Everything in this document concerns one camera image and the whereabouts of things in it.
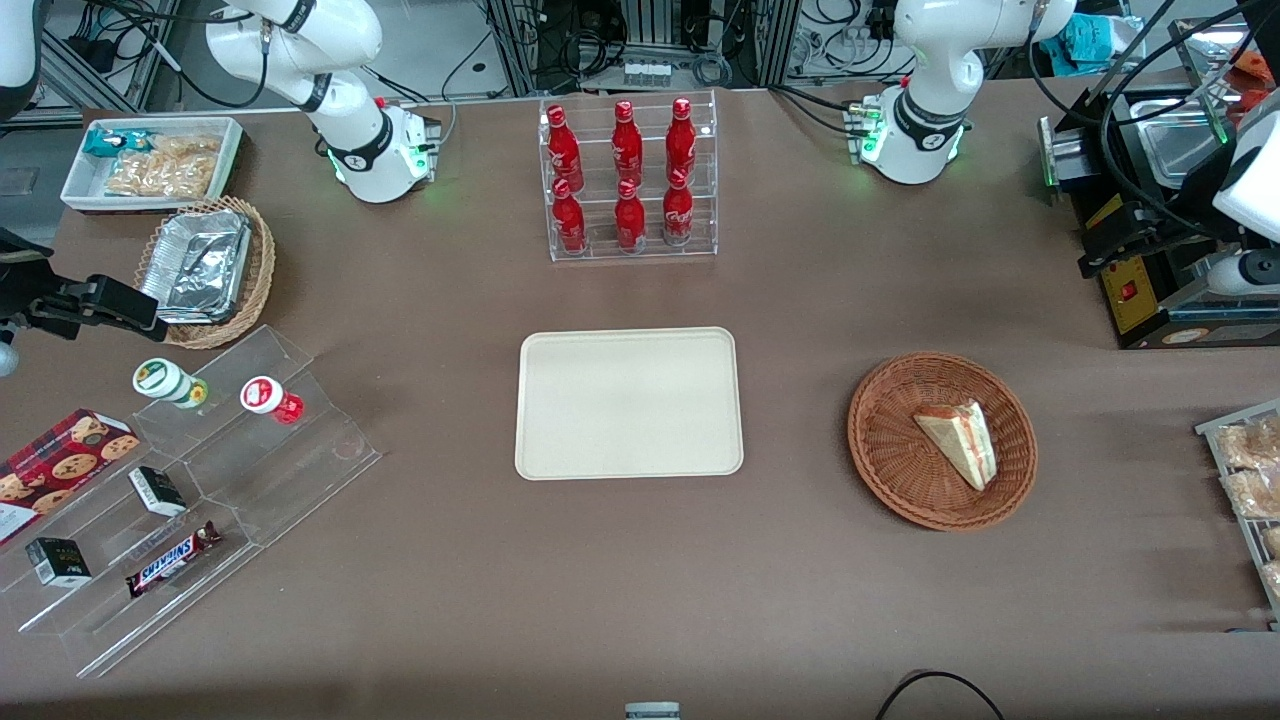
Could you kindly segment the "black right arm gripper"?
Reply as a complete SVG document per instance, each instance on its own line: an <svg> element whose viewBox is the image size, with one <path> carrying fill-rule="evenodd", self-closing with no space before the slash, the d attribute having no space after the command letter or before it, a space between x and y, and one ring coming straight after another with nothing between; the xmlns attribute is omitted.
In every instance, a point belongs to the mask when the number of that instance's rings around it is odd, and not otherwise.
<svg viewBox="0 0 1280 720"><path fill-rule="evenodd" d="M157 300L109 275L83 281L59 275L52 250L1 229L1 338L12 345L20 329L74 341L84 325L128 331L152 342L166 338Z"/></svg>

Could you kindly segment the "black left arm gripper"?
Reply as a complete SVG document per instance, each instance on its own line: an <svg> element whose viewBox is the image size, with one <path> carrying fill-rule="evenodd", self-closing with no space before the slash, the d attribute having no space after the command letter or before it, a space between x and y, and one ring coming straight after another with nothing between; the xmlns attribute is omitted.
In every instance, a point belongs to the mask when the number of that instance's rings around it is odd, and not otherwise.
<svg viewBox="0 0 1280 720"><path fill-rule="evenodd" d="M1094 279L1103 270L1132 259L1149 259L1156 274L1170 282L1192 282L1199 263L1243 245L1243 225L1215 210L1202 217L1204 232L1148 214L1138 202L1079 202L1080 278Z"/></svg>

